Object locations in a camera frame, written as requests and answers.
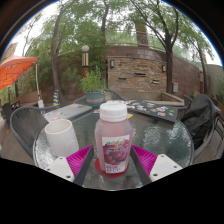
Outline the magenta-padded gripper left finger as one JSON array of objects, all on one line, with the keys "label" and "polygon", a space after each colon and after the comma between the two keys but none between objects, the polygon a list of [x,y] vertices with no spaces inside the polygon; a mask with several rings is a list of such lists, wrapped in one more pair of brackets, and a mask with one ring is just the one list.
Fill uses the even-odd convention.
[{"label": "magenta-padded gripper left finger", "polygon": [[46,171],[82,186],[93,156],[94,147],[89,145],[67,158],[58,157]]}]

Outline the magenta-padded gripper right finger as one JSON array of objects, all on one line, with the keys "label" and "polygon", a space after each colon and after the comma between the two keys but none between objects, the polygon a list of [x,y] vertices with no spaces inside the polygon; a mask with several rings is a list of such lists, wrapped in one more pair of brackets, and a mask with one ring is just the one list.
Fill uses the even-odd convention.
[{"label": "magenta-padded gripper right finger", "polygon": [[130,155],[143,185],[166,177],[182,169],[165,154],[155,155],[146,149],[132,145]]}]

